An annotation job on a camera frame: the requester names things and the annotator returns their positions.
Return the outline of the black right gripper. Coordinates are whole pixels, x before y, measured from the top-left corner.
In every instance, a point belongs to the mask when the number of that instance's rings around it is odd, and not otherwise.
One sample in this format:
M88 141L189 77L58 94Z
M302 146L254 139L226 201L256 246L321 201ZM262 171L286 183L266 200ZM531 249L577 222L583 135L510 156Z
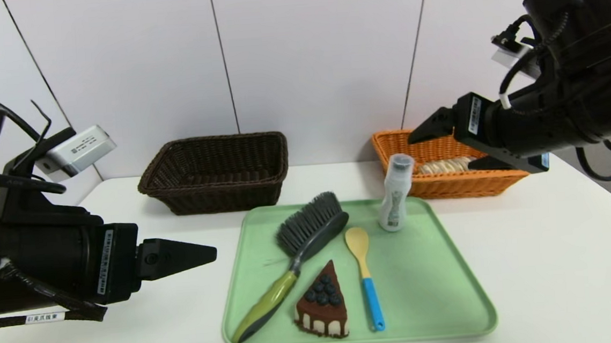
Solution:
M484 157L468 163L470 170L549 170L553 131L538 116L503 110L500 103L474 92L458 99L453 108L436 110L409 133L407 143L419 144L452 134L456 141L484 153Z

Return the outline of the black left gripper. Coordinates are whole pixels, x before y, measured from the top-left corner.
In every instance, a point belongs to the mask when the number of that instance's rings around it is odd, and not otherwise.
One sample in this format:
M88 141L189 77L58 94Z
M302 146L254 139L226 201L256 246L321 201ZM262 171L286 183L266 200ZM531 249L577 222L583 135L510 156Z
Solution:
M97 215L60 213L17 224L19 266L28 276L75 297L110 305L155 281L213 263L217 248L168 239L139 246L134 223L104 223Z

